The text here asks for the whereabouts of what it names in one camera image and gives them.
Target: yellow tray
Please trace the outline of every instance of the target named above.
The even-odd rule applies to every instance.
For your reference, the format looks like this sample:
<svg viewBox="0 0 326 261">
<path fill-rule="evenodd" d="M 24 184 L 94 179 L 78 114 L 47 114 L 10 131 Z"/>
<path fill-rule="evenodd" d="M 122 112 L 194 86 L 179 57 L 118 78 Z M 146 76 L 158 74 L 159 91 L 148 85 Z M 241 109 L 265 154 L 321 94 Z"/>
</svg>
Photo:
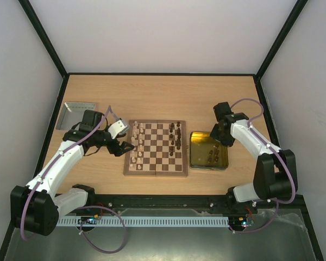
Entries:
<svg viewBox="0 0 326 261">
<path fill-rule="evenodd" d="M 216 151 L 218 151 L 218 161 L 215 161 Z M 227 147 L 210 138 L 210 132 L 192 132 L 190 137 L 190 167 L 225 170 L 228 167 Z"/>
</svg>

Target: robotic arm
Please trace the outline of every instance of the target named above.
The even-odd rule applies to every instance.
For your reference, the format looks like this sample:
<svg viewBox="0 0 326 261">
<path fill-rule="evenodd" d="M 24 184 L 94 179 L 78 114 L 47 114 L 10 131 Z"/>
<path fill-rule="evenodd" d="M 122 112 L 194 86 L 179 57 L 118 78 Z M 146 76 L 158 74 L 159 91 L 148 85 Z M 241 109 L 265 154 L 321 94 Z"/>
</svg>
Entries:
<svg viewBox="0 0 326 261">
<path fill-rule="evenodd" d="M 71 168 L 85 155 L 90 147 L 97 147 L 98 150 L 106 146 L 110 154 L 116 157 L 132 150 L 134 146 L 127 142 L 120 142 L 117 138 L 126 135 L 129 130 L 125 120 L 117 121 L 104 130 L 96 130 L 90 137 L 79 143 L 90 132 L 94 131 L 101 122 L 103 114 L 97 111 L 86 110 L 82 122 L 72 127 L 63 137 L 57 153 L 43 170 L 25 187 L 16 186 L 11 192 L 11 220 L 15 227 L 20 227 L 24 205 L 32 189 L 36 188 L 30 200 L 24 221 L 25 230 L 49 235 L 58 219 L 78 207 L 87 203 L 91 204 L 95 191 L 91 187 L 75 185 L 73 188 L 60 196 L 55 196 L 58 187 L 65 179 Z"/>
<path fill-rule="evenodd" d="M 290 196 L 291 182 L 273 151 L 286 164 L 294 182 L 294 189 L 297 191 L 296 159 L 292 151 L 282 150 L 269 142 L 257 129 L 248 124 L 249 118 L 244 113 L 233 113 L 228 102 L 214 106 L 214 112 L 218 124 L 215 124 L 210 136 L 226 147 L 231 147 L 237 139 L 257 159 L 253 183 L 228 189 L 230 208 L 247 201 Z"/>
</svg>

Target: wooden tabletop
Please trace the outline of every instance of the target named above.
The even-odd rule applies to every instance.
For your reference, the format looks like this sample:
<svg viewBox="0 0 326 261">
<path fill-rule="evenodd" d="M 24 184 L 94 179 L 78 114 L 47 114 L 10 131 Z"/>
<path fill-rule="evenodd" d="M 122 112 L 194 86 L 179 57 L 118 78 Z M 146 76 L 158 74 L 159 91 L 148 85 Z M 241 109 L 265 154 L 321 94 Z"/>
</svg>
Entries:
<svg viewBox="0 0 326 261">
<path fill-rule="evenodd" d="M 227 101 L 231 105 L 245 97 L 258 100 L 250 76 L 71 75 L 63 102 L 93 102 L 97 105 L 96 110 L 102 112 L 111 105 L 116 115 L 127 121 L 184 120 L 189 137 L 192 131 L 212 130 L 217 123 L 212 108 L 217 103 Z M 260 112 L 260 108 L 246 101 L 239 103 L 233 111 L 252 117 Z M 268 138 L 263 117 L 255 120 L 254 125 Z M 56 153 L 64 133 L 54 130 L 45 164 Z M 127 177 L 123 175 L 124 156 L 114 157 L 104 147 L 97 154 L 81 159 L 58 193 L 67 192 L 75 184 L 84 184 L 94 187 L 97 194 L 225 194 L 230 187 L 252 182 L 256 164 L 238 141 L 228 149 L 228 154 L 229 167 L 225 171 L 189 169 L 187 178 Z"/>
</svg>

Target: white backdrop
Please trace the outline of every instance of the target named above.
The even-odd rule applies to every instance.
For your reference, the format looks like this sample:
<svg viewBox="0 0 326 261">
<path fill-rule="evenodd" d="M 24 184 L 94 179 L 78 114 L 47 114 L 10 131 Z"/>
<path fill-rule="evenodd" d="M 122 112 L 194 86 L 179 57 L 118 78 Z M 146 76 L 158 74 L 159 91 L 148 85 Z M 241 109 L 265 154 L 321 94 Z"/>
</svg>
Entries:
<svg viewBox="0 0 326 261">
<path fill-rule="evenodd" d="M 19 2 L 0 0 L 0 247 L 10 193 L 33 177 L 60 84 Z"/>
<path fill-rule="evenodd" d="M 326 0 L 308 1 L 262 84 L 326 260 Z"/>
<path fill-rule="evenodd" d="M 296 0 L 31 0 L 68 72 L 256 73 Z"/>
</svg>

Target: chessboard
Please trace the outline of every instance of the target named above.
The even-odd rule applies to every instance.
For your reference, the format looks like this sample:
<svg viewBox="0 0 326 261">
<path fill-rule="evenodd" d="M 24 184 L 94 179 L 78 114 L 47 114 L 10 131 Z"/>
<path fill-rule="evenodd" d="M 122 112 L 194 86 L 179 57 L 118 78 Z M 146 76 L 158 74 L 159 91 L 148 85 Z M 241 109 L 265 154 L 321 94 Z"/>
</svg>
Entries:
<svg viewBox="0 0 326 261">
<path fill-rule="evenodd" d="M 126 153 L 126 176 L 187 177 L 186 122 L 176 120 L 130 120 Z"/>
</svg>

